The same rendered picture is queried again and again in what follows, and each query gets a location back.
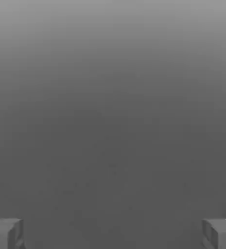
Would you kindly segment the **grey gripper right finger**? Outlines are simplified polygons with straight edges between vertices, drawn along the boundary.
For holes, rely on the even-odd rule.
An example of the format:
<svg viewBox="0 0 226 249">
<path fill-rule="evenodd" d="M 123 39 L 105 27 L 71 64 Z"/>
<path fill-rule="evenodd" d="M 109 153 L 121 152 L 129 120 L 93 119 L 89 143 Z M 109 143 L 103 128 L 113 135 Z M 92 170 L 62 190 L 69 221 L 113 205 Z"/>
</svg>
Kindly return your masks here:
<svg viewBox="0 0 226 249">
<path fill-rule="evenodd" d="M 226 218 L 202 220 L 202 249 L 226 249 Z"/>
</svg>

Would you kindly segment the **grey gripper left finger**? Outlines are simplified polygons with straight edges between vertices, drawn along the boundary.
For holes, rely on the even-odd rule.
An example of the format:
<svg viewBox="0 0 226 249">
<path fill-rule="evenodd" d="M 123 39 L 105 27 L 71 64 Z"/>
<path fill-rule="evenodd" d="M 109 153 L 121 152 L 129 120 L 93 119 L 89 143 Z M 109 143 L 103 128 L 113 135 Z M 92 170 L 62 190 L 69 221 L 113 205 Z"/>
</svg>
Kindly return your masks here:
<svg viewBox="0 0 226 249">
<path fill-rule="evenodd" d="M 23 219 L 0 218 L 0 249 L 25 249 Z"/>
</svg>

